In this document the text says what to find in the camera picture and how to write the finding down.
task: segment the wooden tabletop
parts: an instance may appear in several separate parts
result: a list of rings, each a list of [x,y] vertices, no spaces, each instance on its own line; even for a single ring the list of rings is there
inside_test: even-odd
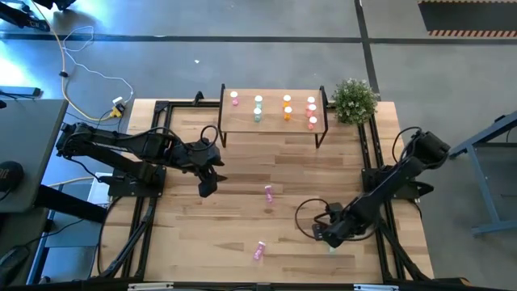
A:
[[[237,92],[238,105],[231,92]],[[260,122],[254,121],[255,96],[263,97]],[[284,120],[284,96],[290,95],[291,120]],[[308,97],[315,98],[317,123],[309,129],[305,115]],[[323,133],[323,98],[319,90],[225,89],[221,111],[221,131],[225,133]]]
[[[135,100],[128,133],[149,129],[155,101]],[[379,102],[377,111],[383,157],[390,164],[391,146],[399,132],[397,113],[390,102]],[[176,108],[172,116],[172,129],[184,141],[196,141],[206,124],[217,123],[218,111]],[[338,123],[332,112],[329,126],[319,150],[314,148],[313,137],[306,134],[236,134],[226,149],[218,141],[226,165],[217,171],[229,179],[219,183],[218,191],[208,198],[199,197],[196,177],[168,169],[166,189],[154,218],[145,279],[380,283],[375,238],[344,242],[331,253],[324,242],[306,238],[295,227],[294,212],[302,201],[322,198],[346,205],[361,191],[359,173],[364,165],[357,127]],[[396,152],[402,148],[399,139]],[[272,205],[264,194],[268,184],[273,189]],[[128,239],[134,203],[133,198],[121,199],[107,219],[102,241],[104,268]],[[322,203],[307,204],[299,215],[302,227],[309,230],[313,216],[323,208]],[[401,245],[422,271],[433,277],[417,209],[395,200],[393,211]],[[266,249],[263,258],[255,261],[259,241],[266,243]],[[388,243],[386,246],[395,274],[393,253]],[[133,270],[139,254],[137,245]]]

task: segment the white cable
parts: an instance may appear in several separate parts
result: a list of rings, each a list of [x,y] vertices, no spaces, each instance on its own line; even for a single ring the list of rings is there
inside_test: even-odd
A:
[[[90,39],[87,40],[86,43],[84,43],[84,45],[80,49],[70,49],[70,48],[66,47],[66,40],[68,40],[68,38],[70,36],[72,36],[76,31],[80,31],[80,30],[87,29],[87,28],[91,29]],[[66,55],[74,62],[75,65],[78,65],[78,66],[82,67],[84,70],[87,70],[88,72],[93,73],[93,74],[97,74],[97,75],[99,75],[99,76],[101,76],[101,77],[103,77],[105,79],[120,80],[120,81],[124,82],[129,87],[129,89],[131,90],[131,93],[129,93],[129,98],[127,98],[124,102],[127,103],[127,102],[131,101],[132,95],[133,95],[133,89],[132,89],[132,86],[129,85],[129,83],[126,82],[126,80],[124,78],[108,77],[108,76],[105,76],[104,74],[102,74],[102,73],[100,73],[98,71],[90,70],[85,65],[76,62],[74,57],[72,57],[72,55],[69,54],[69,52],[81,52],[85,47],[87,47],[90,44],[93,44],[94,43],[94,34],[95,34],[95,29],[91,25],[74,29],[69,35],[67,35],[64,38],[64,40],[63,40],[63,50],[65,51]]]

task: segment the potted plant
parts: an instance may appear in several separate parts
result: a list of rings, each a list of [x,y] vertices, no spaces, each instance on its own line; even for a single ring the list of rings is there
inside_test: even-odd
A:
[[[332,94],[338,120],[345,124],[363,124],[376,112],[377,97],[366,80],[342,81]]]

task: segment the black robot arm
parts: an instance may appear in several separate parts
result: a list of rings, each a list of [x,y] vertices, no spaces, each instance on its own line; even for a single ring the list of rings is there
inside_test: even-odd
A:
[[[394,193],[423,171],[441,167],[448,157],[449,149],[449,145],[433,133],[416,132],[404,149],[406,156],[397,165],[386,170],[387,178],[375,189],[357,196],[344,209],[334,206],[334,209],[339,209],[337,213],[333,209],[326,209],[326,213],[330,215],[330,224],[320,226],[321,233],[318,237],[332,247],[338,247],[348,238],[364,234],[370,225],[379,220],[380,206],[386,200],[392,199]]]
[[[218,175],[213,166],[224,166],[215,141],[203,138],[184,143],[169,129],[155,128],[143,133],[128,135],[96,129],[84,123],[64,124],[63,134],[57,142],[58,156],[67,159],[88,156],[119,172],[123,176],[101,177],[101,181],[113,184],[128,179],[152,185],[160,179],[157,166],[172,167],[183,173],[191,172],[200,178],[200,195],[207,197],[217,190],[217,182],[226,179]],[[135,162],[116,151],[134,154],[141,161]]]

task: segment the concrete floor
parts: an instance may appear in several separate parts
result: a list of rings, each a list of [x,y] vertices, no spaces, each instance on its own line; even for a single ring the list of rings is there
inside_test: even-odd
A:
[[[61,34],[94,25],[97,33],[113,36],[360,36],[353,0],[147,3],[78,0],[71,11],[45,14]],[[416,0],[362,3],[370,37],[428,37]],[[0,30],[39,33],[6,23],[0,23]],[[199,90],[215,98],[222,82],[235,87],[276,88],[322,84],[330,91],[343,78],[368,79],[361,44],[281,41],[100,41],[75,55],[93,70],[126,78],[134,87],[135,98],[187,98]],[[69,43],[70,47],[79,45]],[[514,45],[373,44],[372,57],[381,98],[395,102],[401,127],[421,126],[454,146],[517,108],[515,49]],[[72,70],[71,61],[67,67],[72,73],[69,96],[91,115],[100,116],[117,96],[128,96],[128,88],[121,82],[103,80],[80,68]],[[0,40],[2,85],[38,86],[44,90],[43,98],[61,98],[60,70],[55,41]],[[77,114],[72,108],[69,112]],[[75,119],[67,116],[65,121]],[[511,140],[517,141],[517,133]],[[96,162],[83,161],[93,171],[108,170]],[[79,166],[53,157],[44,183],[84,175]],[[480,238],[470,234],[472,226],[488,222],[488,214],[469,160],[459,157],[437,171],[426,172],[421,180],[435,185],[435,191],[422,199],[435,275],[464,276],[475,285],[517,289],[517,231]],[[516,200],[508,198],[506,206]],[[76,273],[70,273],[73,266],[67,266],[60,273],[52,257],[74,255],[88,261],[91,248],[59,251],[49,255],[48,274],[59,280],[85,276],[84,266]]]

